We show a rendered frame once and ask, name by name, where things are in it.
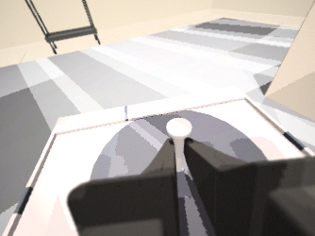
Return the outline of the white headed pin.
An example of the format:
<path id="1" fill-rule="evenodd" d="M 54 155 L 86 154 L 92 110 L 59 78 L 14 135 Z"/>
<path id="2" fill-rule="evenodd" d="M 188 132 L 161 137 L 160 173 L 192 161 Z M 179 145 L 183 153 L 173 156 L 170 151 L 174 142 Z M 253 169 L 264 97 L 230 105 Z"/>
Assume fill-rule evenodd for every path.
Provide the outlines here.
<path id="1" fill-rule="evenodd" d="M 174 118 L 167 124 L 167 132 L 173 138 L 176 172 L 182 171 L 184 140 L 191 134 L 191 123 L 183 118 Z"/>

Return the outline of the grey metal disc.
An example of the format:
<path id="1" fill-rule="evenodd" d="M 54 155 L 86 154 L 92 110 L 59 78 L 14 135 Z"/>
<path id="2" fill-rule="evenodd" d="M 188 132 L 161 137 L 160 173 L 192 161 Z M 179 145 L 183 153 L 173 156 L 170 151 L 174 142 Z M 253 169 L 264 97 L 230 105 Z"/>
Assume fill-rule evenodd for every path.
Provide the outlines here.
<path id="1" fill-rule="evenodd" d="M 243 132 L 212 115 L 181 110 L 130 122 L 103 147 L 90 180 L 140 175 L 167 139 L 167 124 L 174 118 L 191 123 L 190 138 L 247 162 L 268 160 L 262 149 Z M 180 236 L 216 236 L 191 177 L 183 152 L 183 169 L 177 174 Z"/>

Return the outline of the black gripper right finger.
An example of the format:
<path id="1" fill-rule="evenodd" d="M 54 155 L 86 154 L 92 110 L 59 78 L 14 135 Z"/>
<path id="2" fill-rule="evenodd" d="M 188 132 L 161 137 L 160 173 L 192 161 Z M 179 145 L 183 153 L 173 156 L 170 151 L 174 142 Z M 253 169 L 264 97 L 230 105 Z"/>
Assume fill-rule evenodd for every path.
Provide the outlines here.
<path id="1" fill-rule="evenodd" d="M 315 186 L 315 155 L 247 162 L 187 137 L 184 156 L 216 236 L 261 236 L 270 192 Z"/>

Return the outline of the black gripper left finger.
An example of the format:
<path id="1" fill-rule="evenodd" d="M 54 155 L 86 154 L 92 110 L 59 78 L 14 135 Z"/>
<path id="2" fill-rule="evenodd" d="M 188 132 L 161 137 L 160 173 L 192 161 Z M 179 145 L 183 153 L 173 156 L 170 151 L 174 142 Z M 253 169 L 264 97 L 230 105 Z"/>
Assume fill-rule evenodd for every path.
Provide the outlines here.
<path id="1" fill-rule="evenodd" d="M 83 181 L 67 193 L 77 235 L 83 228 L 160 219 L 165 236 L 180 236 L 174 141 L 167 139 L 140 175 Z"/>

